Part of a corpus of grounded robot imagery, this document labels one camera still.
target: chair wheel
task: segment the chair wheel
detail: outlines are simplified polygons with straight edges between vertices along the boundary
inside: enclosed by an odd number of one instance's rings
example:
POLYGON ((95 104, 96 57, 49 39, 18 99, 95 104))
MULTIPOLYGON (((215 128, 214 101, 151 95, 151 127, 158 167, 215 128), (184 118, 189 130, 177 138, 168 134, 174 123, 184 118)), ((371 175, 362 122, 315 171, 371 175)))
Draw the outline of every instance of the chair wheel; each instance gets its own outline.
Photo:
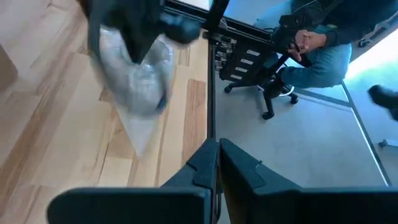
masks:
POLYGON ((232 88, 229 87, 229 86, 227 86, 227 87, 224 88, 224 92, 225 92, 225 93, 230 93, 231 90, 232 90, 232 88))
POLYGON ((263 118, 264 120, 271 119, 271 118, 273 118, 274 116, 275 116, 275 114, 274 114, 274 113, 270 113, 270 112, 264 112, 264 113, 262 114, 262 118, 263 118))
POLYGON ((299 102, 299 99, 298 99, 298 98, 291 98, 291 99, 290 99, 290 103, 293 104, 293 105, 296 104, 296 103, 298 103, 298 102, 299 102))

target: plastic bag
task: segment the plastic bag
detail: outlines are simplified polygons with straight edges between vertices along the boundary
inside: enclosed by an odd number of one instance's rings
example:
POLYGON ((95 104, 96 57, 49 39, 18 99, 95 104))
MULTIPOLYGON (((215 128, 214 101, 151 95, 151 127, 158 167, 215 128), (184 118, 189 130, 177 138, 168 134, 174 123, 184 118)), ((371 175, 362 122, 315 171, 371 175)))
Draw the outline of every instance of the plastic bag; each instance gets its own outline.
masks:
POLYGON ((170 92, 174 74, 173 48, 165 37, 159 36, 138 65, 131 62, 118 30, 101 26, 100 33, 103 70, 113 82, 105 85, 114 95, 115 107, 136 154, 141 156, 170 92))

